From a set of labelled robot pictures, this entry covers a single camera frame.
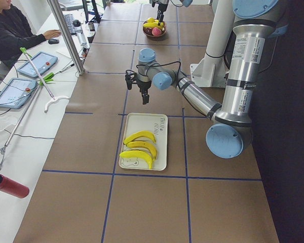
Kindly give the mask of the blue teach pendant near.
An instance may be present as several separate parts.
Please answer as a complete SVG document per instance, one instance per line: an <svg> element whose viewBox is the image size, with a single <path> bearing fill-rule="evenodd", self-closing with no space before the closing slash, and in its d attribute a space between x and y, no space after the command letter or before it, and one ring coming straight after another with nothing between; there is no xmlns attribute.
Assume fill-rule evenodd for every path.
<svg viewBox="0 0 304 243"><path fill-rule="evenodd" d="M36 90L35 80L12 78L0 92L0 107L19 109Z"/></svg>

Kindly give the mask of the red pink apple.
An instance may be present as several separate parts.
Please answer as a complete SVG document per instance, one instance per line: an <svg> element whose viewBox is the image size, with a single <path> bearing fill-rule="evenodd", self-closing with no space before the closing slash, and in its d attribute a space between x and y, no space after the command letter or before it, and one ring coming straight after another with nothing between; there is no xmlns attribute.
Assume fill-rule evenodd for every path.
<svg viewBox="0 0 304 243"><path fill-rule="evenodd" d="M162 34L162 31L159 28L154 27L152 29L151 33L152 33L153 36L160 36Z"/></svg>

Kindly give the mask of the woven wicker basket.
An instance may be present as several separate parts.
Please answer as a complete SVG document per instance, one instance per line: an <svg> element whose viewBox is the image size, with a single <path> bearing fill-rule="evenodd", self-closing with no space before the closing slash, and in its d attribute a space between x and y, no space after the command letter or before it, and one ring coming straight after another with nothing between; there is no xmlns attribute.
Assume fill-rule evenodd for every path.
<svg viewBox="0 0 304 243"><path fill-rule="evenodd" d="M158 24L157 22L143 23L143 33L148 37L161 37L164 36L167 31L167 25L165 22Z"/></svg>

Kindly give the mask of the black keyboard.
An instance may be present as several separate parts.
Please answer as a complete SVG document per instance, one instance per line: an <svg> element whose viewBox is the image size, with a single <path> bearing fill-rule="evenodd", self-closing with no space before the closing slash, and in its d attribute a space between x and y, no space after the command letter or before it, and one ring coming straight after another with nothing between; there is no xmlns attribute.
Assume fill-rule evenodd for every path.
<svg viewBox="0 0 304 243"><path fill-rule="evenodd" d="M71 35L76 35L76 32L74 30L74 26L73 26L73 21L74 21L74 16L73 14L64 14L64 21L66 23L66 26L70 32Z"/></svg>

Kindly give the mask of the black computer mouse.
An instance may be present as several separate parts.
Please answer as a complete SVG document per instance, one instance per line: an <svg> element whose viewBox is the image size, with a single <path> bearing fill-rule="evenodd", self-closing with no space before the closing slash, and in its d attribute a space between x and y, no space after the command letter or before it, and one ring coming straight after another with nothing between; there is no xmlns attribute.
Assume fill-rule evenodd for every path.
<svg viewBox="0 0 304 243"><path fill-rule="evenodd" d="M48 40L48 43L49 43L50 45L55 45L55 44L58 44L58 43L59 43L59 40L56 39L56 38L51 38L51 39Z"/></svg>

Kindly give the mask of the grey water bottle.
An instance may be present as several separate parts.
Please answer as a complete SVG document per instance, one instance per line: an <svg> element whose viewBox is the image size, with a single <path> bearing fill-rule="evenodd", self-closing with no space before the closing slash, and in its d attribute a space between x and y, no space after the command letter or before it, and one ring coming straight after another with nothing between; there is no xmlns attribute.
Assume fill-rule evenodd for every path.
<svg viewBox="0 0 304 243"><path fill-rule="evenodd" d="M84 35L81 22L79 20L73 20L72 24L80 45L87 47L87 38Z"/></svg>

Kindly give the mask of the green clamp tool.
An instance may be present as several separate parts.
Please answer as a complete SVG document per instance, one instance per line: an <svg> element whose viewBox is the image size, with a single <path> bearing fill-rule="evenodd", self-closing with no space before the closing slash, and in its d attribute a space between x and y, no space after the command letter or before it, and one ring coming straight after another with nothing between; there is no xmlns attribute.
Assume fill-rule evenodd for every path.
<svg viewBox="0 0 304 243"><path fill-rule="evenodd" d="M54 77L54 73L51 72L51 73L49 73L48 75L46 75L45 77L43 77L43 80L44 80L46 83L48 83L48 82L53 81L53 77ZM43 82L39 79L39 80L38 80L38 84L39 84L40 86L42 86L42 85L43 85Z"/></svg>

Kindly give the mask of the aluminium frame post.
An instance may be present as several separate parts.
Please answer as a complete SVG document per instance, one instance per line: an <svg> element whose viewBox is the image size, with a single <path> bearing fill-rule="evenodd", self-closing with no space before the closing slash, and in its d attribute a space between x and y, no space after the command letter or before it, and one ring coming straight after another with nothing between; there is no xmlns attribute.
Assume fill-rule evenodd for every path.
<svg viewBox="0 0 304 243"><path fill-rule="evenodd" d="M71 34L69 33L68 27L65 23L62 10L60 8L59 2L57 0L47 0L51 11L57 21L57 24L60 28L60 31L62 33L62 36L64 38L64 42L66 44L66 47L69 51L69 54L71 56L71 59L77 69L77 72L79 76L83 75L85 72L85 69L83 67L83 63L79 57L78 51L75 47L75 44L73 42L73 39L71 37Z"/></svg>

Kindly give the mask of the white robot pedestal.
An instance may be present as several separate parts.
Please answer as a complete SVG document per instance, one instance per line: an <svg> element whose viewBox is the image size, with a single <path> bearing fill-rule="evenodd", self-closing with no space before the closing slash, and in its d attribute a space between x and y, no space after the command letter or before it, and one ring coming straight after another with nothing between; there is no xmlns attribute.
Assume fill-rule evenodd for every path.
<svg viewBox="0 0 304 243"><path fill-rule="evenodd" d="M224 88L227 72L223 57L233 29L232 1L218 1L204 58L191 64L192 80L199 87Z"/></svg>

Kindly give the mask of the white bear tray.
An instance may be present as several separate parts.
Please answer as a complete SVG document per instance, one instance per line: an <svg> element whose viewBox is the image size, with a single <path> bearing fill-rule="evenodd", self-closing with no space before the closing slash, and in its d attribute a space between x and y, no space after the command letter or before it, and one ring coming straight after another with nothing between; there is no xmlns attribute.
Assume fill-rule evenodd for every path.
<svg viewBox="0 0 304 243"><path fill-rule="evenodd" d="M168 117L164 114L127 115L119 166L162 171L167 165Z"/></svg>

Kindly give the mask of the yellow banana bunch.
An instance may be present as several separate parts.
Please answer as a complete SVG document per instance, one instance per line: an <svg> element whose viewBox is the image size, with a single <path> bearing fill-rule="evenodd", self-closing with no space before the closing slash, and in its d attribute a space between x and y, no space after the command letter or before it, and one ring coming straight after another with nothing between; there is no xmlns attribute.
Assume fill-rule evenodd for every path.
<svg viewBox="0 0 304 243"><path fill-rule="evenodd" d="M159 28L159 29L162 29L163 25L159 24L157 22L146 22L146 23L143 24L143 27L144 28Z"/></svg>
<svg viewBox="0 0 304 243"><path fill-rule="evenodd" d="M152 155L153 160L155 160L157 158L157 149L153 144L151 144L149 142L132 141L132 142L129 142L126 146L128 148L144 148L144 149L147 149L150 152L150 154Z"/></svg>
<svg viewBox="0 0 304 243"><path fill-rule="evenodd" d="M127 138L125 138L123 141L123 144L127 145L129 142L132 142L135 139L142 138L142 137L148 138L148 139L152 140L154 143L156 143L156 138L154 136L154 133L147 131L147 130L143 130L143 131L138 131L136 133L133 133L130 136L128 136Z"/></svg>

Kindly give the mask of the blue teach pendant far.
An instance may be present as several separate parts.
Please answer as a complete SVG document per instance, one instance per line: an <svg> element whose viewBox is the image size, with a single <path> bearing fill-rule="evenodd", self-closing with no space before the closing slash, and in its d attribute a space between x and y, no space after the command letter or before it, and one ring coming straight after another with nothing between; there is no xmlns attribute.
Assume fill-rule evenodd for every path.
<svg viewBox="0 0 304 243"><path fill-rule="evenodd" d="M58 57L41 51L34 55L31 60L39 73L42 75L56 64ZM17 72L30 78L38 77L37 73L29 62L24 63L20 68L17 69Z"/></svg>

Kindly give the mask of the long metal grabber tool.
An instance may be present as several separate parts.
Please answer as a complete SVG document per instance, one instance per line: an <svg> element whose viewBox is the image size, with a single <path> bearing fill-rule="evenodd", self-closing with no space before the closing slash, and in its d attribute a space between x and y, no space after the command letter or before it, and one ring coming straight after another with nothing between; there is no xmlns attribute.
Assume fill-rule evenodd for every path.
<svg viewBox="0 0 304 243"><path fill-rule="evenodd" d="M27 53L26 48L20 48L20 51L26 56L28 62L24 63L17 71L30 78L39 78L51 96L51 100L45 105L45 113L48 111L48 106L51 103L57 102L59 99L69 99L68 96L54 96L49 90L45 80L42 77L42 74L48 71L58 60L56 56L45 53L43 51L38 52L35 56L31 56Z"/></svg>

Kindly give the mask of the seated person dark hoodie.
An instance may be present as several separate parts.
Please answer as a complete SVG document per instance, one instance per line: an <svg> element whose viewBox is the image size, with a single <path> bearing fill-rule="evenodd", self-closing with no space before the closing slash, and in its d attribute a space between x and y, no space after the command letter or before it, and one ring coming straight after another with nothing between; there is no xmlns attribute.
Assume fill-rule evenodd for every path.
<svg viewBox="0 0 304 243"><path fill-rule="evenodd" d="M8 68L19 59L20 48L30 49L60 35L56 29L33 34L26 16L11 1L0 1L0 60Z"/></svg>

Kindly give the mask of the red cylinder bottle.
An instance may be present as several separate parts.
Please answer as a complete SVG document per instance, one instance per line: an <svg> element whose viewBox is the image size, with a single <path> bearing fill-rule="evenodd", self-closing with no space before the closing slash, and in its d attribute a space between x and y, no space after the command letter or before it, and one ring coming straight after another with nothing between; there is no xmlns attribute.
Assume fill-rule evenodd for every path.
<svg viewBox="0 0 304 243"><path fill-rule="evenodd" d="M18 198L25 198L29 194L29 188L2 174L0 174L0 191Z"/></svg>

